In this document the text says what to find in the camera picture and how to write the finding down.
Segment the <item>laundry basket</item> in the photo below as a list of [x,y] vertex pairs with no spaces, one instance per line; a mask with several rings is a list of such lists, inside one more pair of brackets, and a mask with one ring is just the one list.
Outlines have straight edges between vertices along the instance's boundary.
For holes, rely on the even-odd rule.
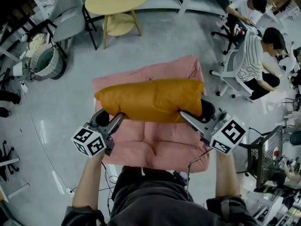
[[51,44],[42,45],[32,56],[31,71],[39,80],[47,78],[57,80],[65,69],[66,62]]

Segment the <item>pink seat cushion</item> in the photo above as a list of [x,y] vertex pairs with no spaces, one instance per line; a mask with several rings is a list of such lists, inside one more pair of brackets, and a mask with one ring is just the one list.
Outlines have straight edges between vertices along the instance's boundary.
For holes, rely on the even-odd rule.
[[[92,80],[95,92],[117,84],[157,79],[195,79],[204,81],[198,58],[184,56],[168,63],[145,66]],[[96,101],[96,111],[102,105]],[[186,124],[160,124],[124,120],[115,134],[115,147],[104,163],[147,167],[161,170],[187,171],[190,161],[197,159],[207,147],[200,134]],[[193,163],[190,171],[207,170],[209,155]]]

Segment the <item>concrete floor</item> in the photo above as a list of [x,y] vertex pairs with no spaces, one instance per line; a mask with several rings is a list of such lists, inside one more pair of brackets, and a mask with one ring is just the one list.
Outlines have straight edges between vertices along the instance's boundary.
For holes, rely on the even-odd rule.
[[[71,197],[60,194],[52,171],[54,167],[67,187],[77,186],[86,157],[75,150],[70,137],[94,112],[93,78],[195,55],[200,59],[207,93],[215,97],[215,91],[222,83],[219,78],[209,75],[209,70],[223,69],[222,51],[227,44],[223,38],[212,37],[210,32],[218,30],[215,22],[220,19],[209,14],[185,13],[182,19],[176,20],[176,15],[172,10],[138,12],[143,36],[137,36],[137,31],[133,30],[122,37],[109,37],[106,50],[100,46],[95,51],[88,33],[77,36],[62,78],[28,82],[27,101],[23,96],[20,106],[6,104],[12,110],[12,116],[0,119],[1,139],[15,147],[21,160],[18,163],[20,172],[2,185],[10,193],[27,182],[30,184],[29,190],[7,204],[21,223],[28,226],[61,224]],[[101,29],[94,36],[98,45],[102,45]],[[277,73],[282,73],[272,58],[266,56],[266,60]],[[241,97],[232,99],[231,92],[219,100],[224,109],[238,116],[247,127],[266,132],[282,121],[285,108],[281,101],[293,97],[285,76],[281,77],[279,88],[254,104]],[[214,185],[215,154],[212,152],[209,169],[191,176],[190,192],[195,202],[202,204],[207,198],[214,197]],[[107,188],[104,177],[100,187]],[[99,207],[106,219],[109,218],[108,193],[108,190],[102,191],[99,197]]]

